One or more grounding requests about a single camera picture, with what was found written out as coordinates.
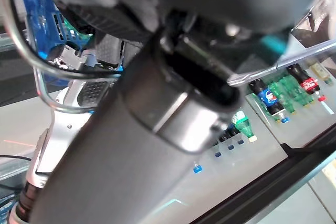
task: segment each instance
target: black cable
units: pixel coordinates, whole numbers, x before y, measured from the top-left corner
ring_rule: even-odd
[[[27,160],[27,161],[32,161],[31,158],[29,157],[22,157],[22,156],[15,156],[15,155],[0,155],[0,158],[16,158],[16,159],[23,159],[23,160]]]

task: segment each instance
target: black frame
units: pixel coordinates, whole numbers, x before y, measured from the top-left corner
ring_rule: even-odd
[[[282,144],[288,158],[190,224],[241,224],[261,220],[336,156],[336,124],[304,148]]]

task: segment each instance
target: pepsi bottle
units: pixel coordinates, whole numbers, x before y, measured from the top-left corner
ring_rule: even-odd
[[[249,83],[249,87],[254,94],[265,104],[267,111],[272,115],[278,115],[282,123],[289,121],[285,116],[285,108],[278,101],[277,97],[269,90],[261,79],[256,79]]]
[[[323,96],[320,92],[320,86],[318,85],[315,79],[311,78],[299,64],[293,64],[287,67],[287,71],[298,81],[301,87],[308,94],[316,94],[318,100],[323,102],[326,100],[326,97]]]

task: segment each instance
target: bottle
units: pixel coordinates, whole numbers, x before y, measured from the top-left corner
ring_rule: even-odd
[[[218,140],[222,143],[222,142],[224,142],[224,141],[226,141],[230,138],[231,138],[230,134],[225,130],[225,131],[222,132],[222,134],[220,135]]]
[[[249,87],[252,92],[256,94],[266,105],[267,111],[271,114],[271,116],[278,115],[282,123],[287,123],[289,121],[288,117],[285,116],[285,108],[281,105],[272,91],[266,87],[262,80],[256,79],[250,82]]]
[[[319,102],[326,100],[320,92],[320,86],[317,81],[311,78],[299,64],[293,64],[287,67],[287,71],[298,81],[301,87],[306,91],[307,94],[316,94]]]
[[[220,157],[222,155],[220,153],[220,151],[219,151],[219,142],[218,142],[218,140],[216,140],[216,142],[214,143],[213,150],[214,150],[215,157]]]
[[[280,122],[280,117],[277,116],[277,115],[272,116],[272,115],[268,112],[266,105],[260,100],[260,98],[259,98],[257,95],[255,95],[255,94],[253,93],[253,97],[254,97],[256,103],[258,103],[258,105],[260,106],[260,108],[264,111],[264,113],[266,113],[266,114],[269,115],[271,118],[273,118],[274,121],[276,121],[277,123]]]
[[[308,106],[308,103],[313,101],[312,96],[308,95],[305,92],[305,90],[298,84],[293,76],[284,76],[280,80],[280,83],[284,87],[289,97],[292,98],[294,101],[300,103],[302,106]]]
[[[244,143],[244,140],[241,138],[241,135],[239,135],[240,131],[236,128],[236,126],[232,123],[228,128],[227,128],[227,132],[230,134],[230,136],[237,141],[238,144],[243,144]],[[229,145],[227,148],[229,150],[232,150],[234,146],[232,145]]]
[[[333,81],[330,78],[329,73],[326,71],[326,69],[321,65],[321,63],[316,62],[315,64],[310,66],[310,69],[324,81],[326,84],[332,86],[334,85]]]
[[[254,135],[250,122],[242,110],[238,111],[232,118],[232,122],[236,128],[248,137],[250,142],[256,141],[258,138]]]
[[[289,113],[294,113],[295,112],[293,104],[290,102],[290,100],[284,94],[284,92],[282,91],[279,83],[272,82],[270,85],[268,85],[268,88],[279,99],[280,103],[285,107],[286,110],[289,111]]]
[[[200,173],[202,171],[201,165],[199,165],[196,161],[194,161],[193,171],[194,171],[194,173]]]

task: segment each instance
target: blue plastic basket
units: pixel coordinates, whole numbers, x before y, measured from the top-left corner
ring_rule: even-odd
[[[64,18],[53,0],[23,0],[27,10],[27,22],[38,55],[46,59],[52,47],[72,42],[79,49],[88,42],[75,30],[65,26]]]

